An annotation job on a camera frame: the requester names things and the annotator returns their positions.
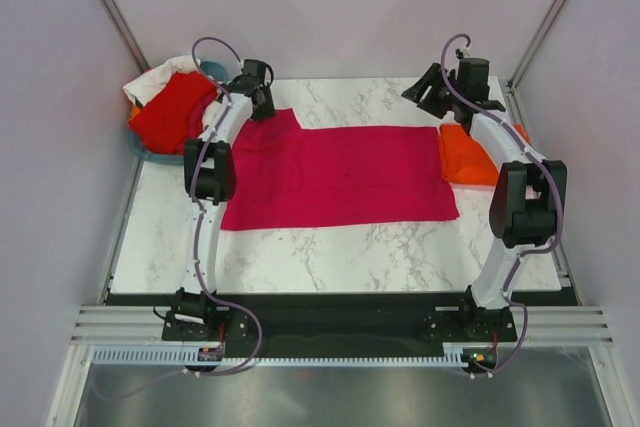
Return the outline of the magenta t shirt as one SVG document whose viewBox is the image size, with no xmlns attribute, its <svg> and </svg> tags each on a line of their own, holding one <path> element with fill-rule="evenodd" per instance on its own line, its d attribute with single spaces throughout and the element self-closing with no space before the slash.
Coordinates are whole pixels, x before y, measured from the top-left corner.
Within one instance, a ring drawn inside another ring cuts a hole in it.
<svg viewBox="0 0 640 427">
<path fill-rule="evenodd" d="M 305 129 L 293 110 L 249 121 L 232 147 L 227 231 L 458 218 L 434 127 Z"/>
</svg>

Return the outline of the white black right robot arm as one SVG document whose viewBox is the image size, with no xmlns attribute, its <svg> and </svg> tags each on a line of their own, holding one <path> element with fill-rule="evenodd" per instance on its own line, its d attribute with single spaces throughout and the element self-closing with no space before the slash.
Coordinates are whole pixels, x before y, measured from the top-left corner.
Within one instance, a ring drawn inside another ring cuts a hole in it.
<svg viewBox="0 0 640 427">
<path fill-rule="evenodd" d="M 452 70 L 434 63 L 402 94 L 439 119 L 452 114 L 498 171 L 489 207 L 489 254 L 457 309 L 428 312 L 427 333 L 434 340 L 515 340 L 512 292 L 522 263 L 553 250 L 563 226 L 566 165 L 530 146 L 505 106 L 490 99 L 488 77 L 486 59 L 462 58 Z"/>
</svg>

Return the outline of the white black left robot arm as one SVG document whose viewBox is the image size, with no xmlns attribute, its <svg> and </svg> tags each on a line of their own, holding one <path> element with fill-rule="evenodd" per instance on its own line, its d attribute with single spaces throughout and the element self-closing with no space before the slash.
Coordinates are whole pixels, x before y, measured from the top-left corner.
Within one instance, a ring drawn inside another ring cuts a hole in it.
<svg viewBox="0 0 640 427">
<path fill-rule="evenodd" d="M 220 111 L 199 137 L 184 147 L 184 185 L 193 205 L 192 246 L 182 286 L 171 297 L 164 315 L 165 341 L 217 341 L 247 338 L 257 320 L 246 307 L 217 297 L 216 253 L 222 220 L 236 191 L 232 144 L 249 121 L 275 116 L 271 94 L 272 67 L 247 59 L 230 83 L 219 86 Z"/>
</svg>

